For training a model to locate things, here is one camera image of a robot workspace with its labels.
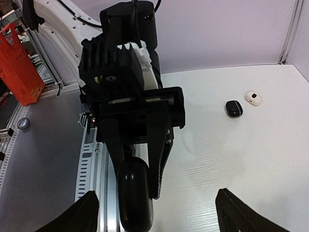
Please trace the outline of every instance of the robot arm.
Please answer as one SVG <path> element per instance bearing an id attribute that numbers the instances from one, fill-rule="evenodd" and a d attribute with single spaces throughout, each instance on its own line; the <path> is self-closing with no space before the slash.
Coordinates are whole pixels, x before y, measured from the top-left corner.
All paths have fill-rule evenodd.
<path id="1" fill-rule="evenodd" d="M 76 74 L 88 132 L 98 129 L 112 159 L 123 227 L 149 231 L 173 128 L 185 125 L 182 89 L 162 87 L 153 3 L 118 3 L 99 24 L 69 0 L 24 0 L 23 16 Z M 148 145 L 148 165 L 135 157 L 139 144 Z"/>

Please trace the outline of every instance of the gray floor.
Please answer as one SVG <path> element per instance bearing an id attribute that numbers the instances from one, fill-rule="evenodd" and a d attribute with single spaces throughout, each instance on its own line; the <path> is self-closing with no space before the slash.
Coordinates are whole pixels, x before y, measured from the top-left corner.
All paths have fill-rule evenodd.
<path id="1" fill-rule="evenodd" d="M 83 130 L 78 91 L 40 99 L 20 131 L 0 197 L 0 232 L 31 232 L 74 203 Z"/>
<path id="2" fill-rule="evenodd" d="M 11 95 L 5 105 L 0 108 L 0 129 L 6 128 L 18 101 Z"/>

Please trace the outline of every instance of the black cable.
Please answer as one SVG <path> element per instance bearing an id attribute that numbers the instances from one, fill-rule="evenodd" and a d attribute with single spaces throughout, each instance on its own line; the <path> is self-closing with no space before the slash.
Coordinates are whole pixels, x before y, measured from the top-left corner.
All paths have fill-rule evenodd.
<path id="1" fill-rule="evenodd" d="M 156 3 L 156 6 L 155 6 L 155 8 L 154 8 L 154 12 L 156 12 L 156 11 L 159 9 L 160 4 L 161 4 L 161 1 L 162 1 L 162 0 L 158 0 L 158 2 Z"/>
<path id="2" fill-rule="evenodd" d="M 89 26 L 92 26 L 92 27 L 94 27 L 94 28 L 102 28 L 102 26 L 101 25 L 97 25 L 97 24 L 93 24 L 93 23 L 90 23 L 90 22 L 88 22 L 88 21 L 86 21 L 86 20 L 84 20 L 84 19 L 82 19 L 82 18 L 80 18 L 80 17 L 77 17 L 77 20 L 78 21 L 81 21 L 82 23 L 85 23 L 85 24 L 87 24 L 87 25 L 89 25 Z"/>
<path id="3" fill-rule="evenodd" d="M 3 18 L 3 16 L 1 16 L 1 19 L 0 19 L 0 24 L 1 24 L 1 26 L 3 26 L 3 27 L 4 27 L 4 25 L 2 24 L 2 18 Z"/>
<path id="4" fill-rule="evenodd" d="M 132 0 L 131 30 L 133 32 L 134 42 L 141 48 L 140 33 L 137 23 L 137 2 L 138 0 Z"/>
<path id="5" fill-rule="evenodd" d="M 58 2 L 59 2 L 64 8 L 66 8 L 66 10 L 67 10 L 68 12 L 70 12 L 71 15 L 73 15 L 73 16 L 75 17 L 75 12 L 74 12 L 70 7 L 68 7 L 62 0 L 58 0 Z M 97 25 L 97 24 L 90 23 L 90 22 L 88 22 L 88 21 L 82 19 L 81 17 L 76 17 L 76 19 L 77 19 L 78 21 L 80 21 L 80 22 L 82 22 L 82 23 L 85 23 L 85 24 L 87 24 L 87 25 L 89 25 L 89 26 L 92 26 L 92 27 L 94 27 L 94 28 L 102 28 L 101 25 Z"/>

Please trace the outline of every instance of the metal frame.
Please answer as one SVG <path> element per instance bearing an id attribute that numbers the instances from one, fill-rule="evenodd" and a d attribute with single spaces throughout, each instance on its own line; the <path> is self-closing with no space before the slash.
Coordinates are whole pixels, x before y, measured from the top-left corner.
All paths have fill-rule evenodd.
<path id="1" fill-rule="evenodd" d="M 15 125 L 20 118 L 26 117 L 29 108 L 30 106 L 22 107 L 20 104 L 17 105 L 7 126 L 7 128 L 12 128 L 14 130 L 14 133 L 11 138 L 6 138 L 2 142 L 0 142 L 0 147 L 2 146 L 2 151 L 5 154 L 4 161 L 0 163 L 0 196 L 12 150 L 15 145 L 18 133 L 20 131 L 20 129 L 18 129 Z"/>
<path id="2" fill-rule="evenodd" d="M 296 0 L 294 10 L 290 22 L 290 26 L 282 47 L 281 54 L 279 56 L 278 64 L 286 64 L 288 56 L 291 52 L 294 40 L 298 31 L 301 15 L 303 12 L 305 0 Z"/>
<path id="3" fill-rule="evenodd" d="M 94 190 L 100 202 L 98 232 L 124 232 L 119 219 L 117 182 L 106 145 L 96 142 L 97 129 L 84 130 L 75 200 Z"/>

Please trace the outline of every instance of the black plastic part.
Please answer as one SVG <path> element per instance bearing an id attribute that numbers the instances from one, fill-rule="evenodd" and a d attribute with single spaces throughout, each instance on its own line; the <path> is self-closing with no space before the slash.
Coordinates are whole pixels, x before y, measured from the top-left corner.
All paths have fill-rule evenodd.
<path id="1" fill-rule="evenodd" d="M 144 89 L 140 62 L 131 47 L 119 49 L 101 34 L 82 42 L 80 78 L 90 87 L 85 89 L 96 102 L 139 97 Z"/>
<path id="2" fill-rule="evenodd" d="M 154 4 L 150 1 L 138 1 L 137 24 L 140 39 L 145 41 L 147 50 L 152 60 L 155 78 L 162 88 L 159 57 L 155 49 L 158 46 Z M 132 14 L 131 2 L 120 2 L 100 13 L 103 33 L 108 33 L 116 45 L 134 41 L 130 21 Z"/>
<path id="3" fill-rule="evenodd" d="M 0 151 L 0 161 L 4 161 L 5 154 Z"/>
<path id="4" fill-rule="evenodd" d="M 98 209 L 96 193 L 89 191 L 63 214 L 36 232 L 96 232 Z"/>
<path id="5" fill-rule="evenodd" d="M 220 232 L 288 232 L 262 217 L 228 189 L 220 189 L 216 198 Z"/>
<path id="6" fill-rule="evenodd" d="M 38 30 L 39 24 L 43 24 L 45 21 L 39 17 L 34 10 L 33 0 L 23 0 L 23 23 L 29 27 L 30 30 Z"/>
<path id="7" fill-rule="evenodd" d="M 126 159 L 118 170 L 118 199 L 121 224 L 128 232 L 147 232 L 153 224 L 153 202 L 149 170 L 140 158 Z"/>
<path id="8" fill-rule="evenodd" d="M 243 109 L 238 101 L 228 101 L 225 109 L 227 114 L 233 118 L 240 117 L 243 114 Z"/>
<path id="9" fill-rule="evenodd" d="M 8 135 L 12 137 L 13 134 L 14 134 L 14 130 L 12 128 L 9 128 Z"/>

